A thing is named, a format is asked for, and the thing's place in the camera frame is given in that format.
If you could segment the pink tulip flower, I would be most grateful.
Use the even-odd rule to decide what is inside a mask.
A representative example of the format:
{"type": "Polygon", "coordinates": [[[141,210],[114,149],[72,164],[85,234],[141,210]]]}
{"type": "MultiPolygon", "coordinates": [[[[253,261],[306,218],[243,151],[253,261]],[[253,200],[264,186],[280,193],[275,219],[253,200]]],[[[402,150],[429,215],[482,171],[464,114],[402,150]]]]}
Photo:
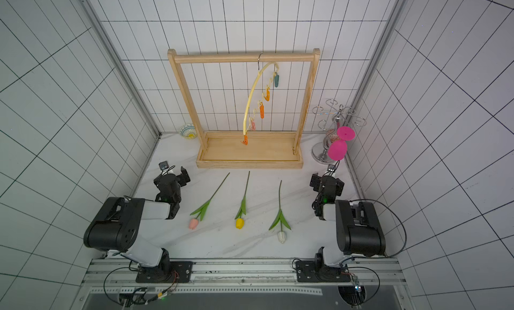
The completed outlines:
{"type": "Polygon", "coordinates": [[[215,195],[218,193],[220,188],[223,186],[224,182],[227,180],[229,175],[230,175],[230,173],[227,173],[227,175],[222,180],[220,185],[217,187],[215,192],[211,195],[211,197],[205,203],[203,203],[199,208],[197,208],[196,210],[194,210],[193,212],[190,213],[191,220],[190,220],[190,223],[188,226],[188,228],[190,230],[195,230],[198,227],[199,223],[204,219],[211,201],[214,199],[215,195]]]}

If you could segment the white tulip flower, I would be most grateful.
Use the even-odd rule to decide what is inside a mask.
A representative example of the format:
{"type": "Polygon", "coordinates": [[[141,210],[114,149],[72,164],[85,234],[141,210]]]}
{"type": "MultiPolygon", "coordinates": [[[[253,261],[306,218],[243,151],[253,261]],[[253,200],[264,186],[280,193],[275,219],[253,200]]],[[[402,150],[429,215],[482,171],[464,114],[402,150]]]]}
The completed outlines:
{"type": "Polygon", "coordinates": [[[280,181],[279,188],[278,188],[278,212],[273,220],[273,223],[269,227],[269,231],[274,230],[275,228],[279,228],[279,231],[277,232],[277,238],[279,243],[285,244],[287,235],[285,232],[285,228],[288,230],[292,230],[289,222],[285,218],[284,212],[282,210],[282,204],[281,204],[281,188],[282,188],[282,181],[280,181]]]}

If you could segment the yellow tulip flower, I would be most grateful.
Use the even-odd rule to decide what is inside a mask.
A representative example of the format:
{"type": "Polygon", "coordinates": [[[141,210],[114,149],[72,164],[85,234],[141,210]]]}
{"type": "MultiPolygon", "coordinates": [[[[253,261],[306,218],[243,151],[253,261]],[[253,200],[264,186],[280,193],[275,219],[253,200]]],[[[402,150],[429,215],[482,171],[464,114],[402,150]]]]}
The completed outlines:
{"type": "Polygon", "coordinates": [[[244,223],[245,223],[244,216],[246,215],[246,195],[247,195],[247,191],[248,191],[249,180],[250,180],[250,172],[248,172],[248,175],[247,175],[245,191],[244,191],[242,201],[240,203],[240,209],[235,217],[235,222],[236,222],[235,225],[238,230],[242,229],[244,227],[244,223]]]}

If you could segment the yellow clothes hanger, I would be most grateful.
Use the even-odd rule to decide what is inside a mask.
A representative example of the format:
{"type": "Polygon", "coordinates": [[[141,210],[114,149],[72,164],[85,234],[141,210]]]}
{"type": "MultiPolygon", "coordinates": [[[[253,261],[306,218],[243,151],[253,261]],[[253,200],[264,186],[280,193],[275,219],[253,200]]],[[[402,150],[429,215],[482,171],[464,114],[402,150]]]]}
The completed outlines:
{"type": "MultiPolygon", "coordinates": [[[[256,78],[254,79],[254,82],[252,84],[252,88],[250,89],[250,92],[248,94],[247,103],[246,103],[245,112],[244,112],[244,118],[243,118],[243,124],[242,124],[243,125],[243,127],[242,127],[242,134],[243,134],[243,136],[244,135],[248,135],[248,132],[250,131],[250,119],[253,118],[255,120],[256,109],[252,109],[253,96],[254,96],[255,90],[256,90],[256,88],[257,88],[257,86],[258,86],[258,84],[259,84],[259,82],[260,82],[264,72],[270,66],[273,66],[273,75],[270,77],[270,80],[269,80],[269,82],[266,85],[266,87],[269,87],[269,88],[271,88],[271,86],[274,85],[274,73],[275,72],[277,72],[277,73],[279,72],[280,66],[275,61],[267,62],[265,65],[260,66],[260,58],[258,58],[258,69],[259,69],[259,71],[258,71],[258,74],[257,74],[256,78]]],[[[265,92],[261,95],[260,99],[257,102],[258,110],[259,110],[259,102],[262,102],[262,100],[265,100],[264,99],[264,95],[265,94],[266,94],[266,89],[265,89],[265,92]]]]}

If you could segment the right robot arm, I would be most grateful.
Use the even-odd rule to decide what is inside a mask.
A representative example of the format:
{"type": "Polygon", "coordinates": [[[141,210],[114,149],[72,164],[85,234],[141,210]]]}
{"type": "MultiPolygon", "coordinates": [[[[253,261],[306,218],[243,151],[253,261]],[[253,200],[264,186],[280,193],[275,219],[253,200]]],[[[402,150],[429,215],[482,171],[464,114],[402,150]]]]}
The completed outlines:
{"type": "MultiPolygon", "coordinates": [[[[386,240],[380,226],[376,210],[368,201],[339,200],[344,183],[329,175],[314,173],[310,187],[317,192],[312,203],[315,216],[325,220],[325,207],[335,208],[337,246],[344,255],[359,254],[366,257],[384,256],[386,240]]],[[[323,256],[321,247],[312,265],[307,265],[305,275],[311,282],[350,282],[353,275],[345,265],[330,267],[323,256]]]]}

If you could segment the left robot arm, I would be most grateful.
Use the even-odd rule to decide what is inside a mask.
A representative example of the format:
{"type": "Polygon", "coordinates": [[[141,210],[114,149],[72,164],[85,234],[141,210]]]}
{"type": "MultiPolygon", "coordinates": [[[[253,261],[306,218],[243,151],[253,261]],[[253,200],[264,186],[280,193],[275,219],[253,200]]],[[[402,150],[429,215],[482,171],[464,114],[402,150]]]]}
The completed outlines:
{"type": "Polygon", "coordinates": [[[191,261],[172,261],[169,252],[143,238],[143,220],[172,220],[182,201],[181,188],[190,182],[185,168],[175,174],[162,168],[153,183],[159,193],[155,200],[109,197],[84,233],[84,245],[99,251],[115,251],[139,265],[137,283],[188,283],[191,261]]]}

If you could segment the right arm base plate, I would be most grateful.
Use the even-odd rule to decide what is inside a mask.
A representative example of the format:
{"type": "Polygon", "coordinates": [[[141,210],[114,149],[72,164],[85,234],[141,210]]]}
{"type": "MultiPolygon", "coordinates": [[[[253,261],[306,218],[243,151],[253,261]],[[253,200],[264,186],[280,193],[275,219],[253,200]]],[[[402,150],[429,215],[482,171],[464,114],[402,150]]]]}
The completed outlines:
{"type": "Polygon", "coordinates": [[[340,268],[317,264],[313,260],[294,259],[292,267],[299,283],[349,283],[351,275],[340,268]]]}

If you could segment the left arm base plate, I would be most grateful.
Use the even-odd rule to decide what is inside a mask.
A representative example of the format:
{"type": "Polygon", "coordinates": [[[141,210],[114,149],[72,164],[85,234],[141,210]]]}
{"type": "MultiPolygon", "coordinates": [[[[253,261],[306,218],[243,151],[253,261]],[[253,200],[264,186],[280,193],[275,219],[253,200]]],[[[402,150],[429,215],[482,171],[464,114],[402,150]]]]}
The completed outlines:
{"type": "Polygon", "coordinates": [[[135,281],[137,283],[189,283],[192,274],[191,261],[163,263],[156,267],[141,267],[135,281]]]}

